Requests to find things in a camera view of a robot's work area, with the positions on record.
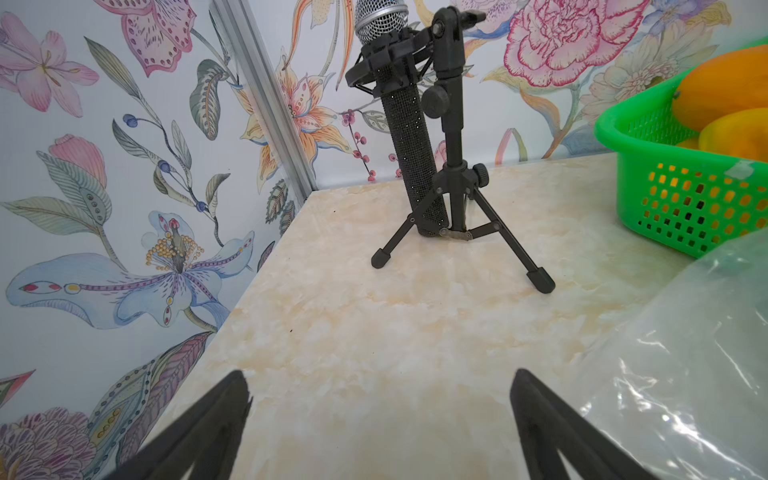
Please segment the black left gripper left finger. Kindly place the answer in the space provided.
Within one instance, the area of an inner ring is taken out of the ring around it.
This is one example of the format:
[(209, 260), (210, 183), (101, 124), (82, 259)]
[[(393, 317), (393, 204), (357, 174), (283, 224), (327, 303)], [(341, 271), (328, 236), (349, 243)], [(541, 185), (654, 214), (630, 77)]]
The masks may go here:
[(228, 479), (251, 404), (243, 372), (231, 371), (109, 477)]

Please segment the green plastic basket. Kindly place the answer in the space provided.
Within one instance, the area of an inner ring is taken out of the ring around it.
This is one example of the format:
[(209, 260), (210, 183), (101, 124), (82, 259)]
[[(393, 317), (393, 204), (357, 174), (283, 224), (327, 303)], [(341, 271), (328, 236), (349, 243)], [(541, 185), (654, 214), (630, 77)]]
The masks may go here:
[(766, 227), (767, 162), (699, 150), (702, 130), (685, 127), (672, 113), (674, 92), (692, 70), (608, 109), (595, 136), (617, 155), (623, 224), (701, 257)]

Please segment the black tripod microphone stand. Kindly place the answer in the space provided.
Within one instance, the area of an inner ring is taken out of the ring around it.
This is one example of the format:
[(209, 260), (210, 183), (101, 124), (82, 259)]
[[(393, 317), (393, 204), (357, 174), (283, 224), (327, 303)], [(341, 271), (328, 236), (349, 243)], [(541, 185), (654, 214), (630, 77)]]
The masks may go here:
[(454, 6), (440, 9), (431, 25), (415, 30), (414, 53), (420, 73), (417, 83), (420, 105), (429, 133), (437, 173), (432, 189), (413, 209), (384, 247), (371, 258), (375, 269), (383, 268), (392, 252), (412, 228), (427, 237), (471, 241), (498, 233), (527, 271), (533, 286), (543, 294), (556, 288), (548, 272), (536, 265), (521, 243), (482, 193), (489, 183), (485, 165), (468, 165), (463, 157), (464, 31), (486, 18), (479, 10), (461, 11)]

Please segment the yellow mango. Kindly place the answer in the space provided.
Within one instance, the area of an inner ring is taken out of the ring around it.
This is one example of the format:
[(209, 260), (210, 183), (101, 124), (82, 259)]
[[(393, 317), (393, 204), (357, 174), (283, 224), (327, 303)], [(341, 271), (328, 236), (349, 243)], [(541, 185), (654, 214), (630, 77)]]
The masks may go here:
[(767, 162), (767, 109), (742, 110), (723, 116), (698, 138), (700, 151), (744, 160)]

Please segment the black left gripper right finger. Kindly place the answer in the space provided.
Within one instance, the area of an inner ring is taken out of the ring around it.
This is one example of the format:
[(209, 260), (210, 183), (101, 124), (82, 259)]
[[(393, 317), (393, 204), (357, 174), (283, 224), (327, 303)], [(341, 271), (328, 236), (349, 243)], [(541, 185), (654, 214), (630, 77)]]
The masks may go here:
[(653, 475), (601, 434), (527, 369), (516, 371), (510, 403), (529, 477), (651, 479)]

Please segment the clear zip-top bag blue zipper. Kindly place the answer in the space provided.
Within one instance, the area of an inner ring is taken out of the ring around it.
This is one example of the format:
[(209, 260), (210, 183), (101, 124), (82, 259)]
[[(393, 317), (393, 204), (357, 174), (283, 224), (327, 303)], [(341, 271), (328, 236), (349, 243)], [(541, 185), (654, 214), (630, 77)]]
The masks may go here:
[(660, 479), (767, 475), (767, 234), (686, 267), (577, 360), (562, 396)]

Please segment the large orange mango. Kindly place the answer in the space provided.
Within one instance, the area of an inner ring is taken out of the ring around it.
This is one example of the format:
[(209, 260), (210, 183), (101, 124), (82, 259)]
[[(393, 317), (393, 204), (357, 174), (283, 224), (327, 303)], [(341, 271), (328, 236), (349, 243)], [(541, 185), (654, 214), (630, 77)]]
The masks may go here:
[(699, 65), (683, 78), (672, 100), (674, 117), (697, 132), (723, 116), (766, 107), (766, 44), (720, 55)]

